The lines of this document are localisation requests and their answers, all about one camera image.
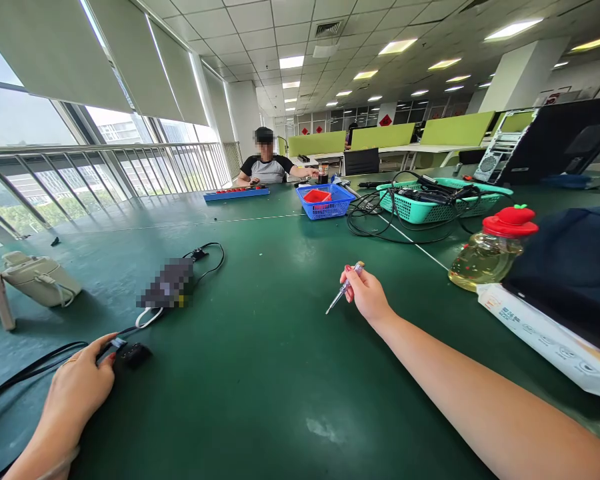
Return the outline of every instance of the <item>screwdriver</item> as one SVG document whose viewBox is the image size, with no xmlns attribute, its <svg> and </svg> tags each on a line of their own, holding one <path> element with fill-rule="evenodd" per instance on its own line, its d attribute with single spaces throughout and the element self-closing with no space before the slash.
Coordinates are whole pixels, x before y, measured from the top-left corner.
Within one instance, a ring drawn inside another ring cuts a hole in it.
<svg viewBox="0 0 600 480">
<path fill-rule="evenodd" d="M 353 267 L 353 271 L 356 272 L 358 274 L 358 276 L 360 276 L 360 272 L 362 272 L 362 270 L 364 268 L 365 268 L 365 263 L 363 261 L 359 261 Z M 340 287 L 340 291 L 338 292 L 338 294 L 335 296 L 335 298 L 331 302 L 325 315 L 329 314 L 329 310 L 331 310 L 334 307 L 334 305 L 336 303 L 338 303 L 338 300 L 340 300 L 340 297 L 342 297 L 342 295 L 344 295 L 344 293 L 347 291 L 347 289 L 349 288 L 350 285 L 351 285 L 351 282 L 349 281 L 349 279 L 346 279 L 345 282 L 342 284 L 342 287 Z"/>
</svg>

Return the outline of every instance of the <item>black chair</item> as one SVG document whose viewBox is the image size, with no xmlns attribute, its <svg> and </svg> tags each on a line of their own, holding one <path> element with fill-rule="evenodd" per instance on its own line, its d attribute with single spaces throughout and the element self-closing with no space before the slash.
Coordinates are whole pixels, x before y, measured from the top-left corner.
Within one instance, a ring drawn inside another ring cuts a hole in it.
<svg viewBox="0 0 600 480">
<path fill-rule="evenodd" d="M 342 175 L 362 175 L 380 172 L 380 154 L 378 149 L 346 151 L 342 166 Z"/>
</svg>

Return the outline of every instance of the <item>black and white t-shirt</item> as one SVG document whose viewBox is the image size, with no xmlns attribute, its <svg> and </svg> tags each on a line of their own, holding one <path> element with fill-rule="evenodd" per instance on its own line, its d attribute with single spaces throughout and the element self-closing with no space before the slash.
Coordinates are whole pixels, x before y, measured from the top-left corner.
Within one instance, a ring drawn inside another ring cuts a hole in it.
<svg viewBox="0 0 600 480">
<path fill-rule="evenodd" d="M 260 179 L 260 183 L 280 183 L 284 181 L 285 172 L 290 173 L 293 163 L 282 155 L 274 155 L 271 161 L 264 162 L 260 155 L 252 155 L 240 167 L 248 177 Z"/>
</svg>

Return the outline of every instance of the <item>hand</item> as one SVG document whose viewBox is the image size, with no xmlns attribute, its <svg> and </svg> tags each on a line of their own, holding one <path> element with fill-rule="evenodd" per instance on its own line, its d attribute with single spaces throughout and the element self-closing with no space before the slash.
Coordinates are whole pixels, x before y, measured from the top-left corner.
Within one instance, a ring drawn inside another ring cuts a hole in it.
<svg viewBox="0 0 600 480">
<path fill-rule="evenodd" d="M 41 426 L 67 425 L 80 436 L 111 392 L 115 353 L 102 360 L 100 366 L 96 365 L 95 358 L 116 335 L 110 333 L 92 342 L 58 369 L 42 411 Z"/>
<path fill-rule="evenodd" d="M 373 326 L 383 319 L 395 315 L 395 312 L 389 306 L 382 285 L 376 277 L 366 270 L 360 272 L 360 276 L 349 265 L 340 275 L 340 283 L 349 279 L 351 286 L 345 291 L 347 301 L 351 303 L 355 300 L 355 306 L 364 318 Z"/>
</svg>

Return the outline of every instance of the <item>balcony railing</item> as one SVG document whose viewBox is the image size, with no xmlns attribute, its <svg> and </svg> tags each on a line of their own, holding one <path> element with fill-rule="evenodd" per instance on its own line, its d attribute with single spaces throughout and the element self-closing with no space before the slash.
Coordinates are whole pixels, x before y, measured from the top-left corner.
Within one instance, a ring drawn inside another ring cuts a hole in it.
<svg viewBox="0 0 600 480">
<path fill-rule="evenodd" d="M 240 164 L 238 142 L 0 148 L 0 227 L 23 237 L 130 197 L 220 189 Z"/>
</svg>

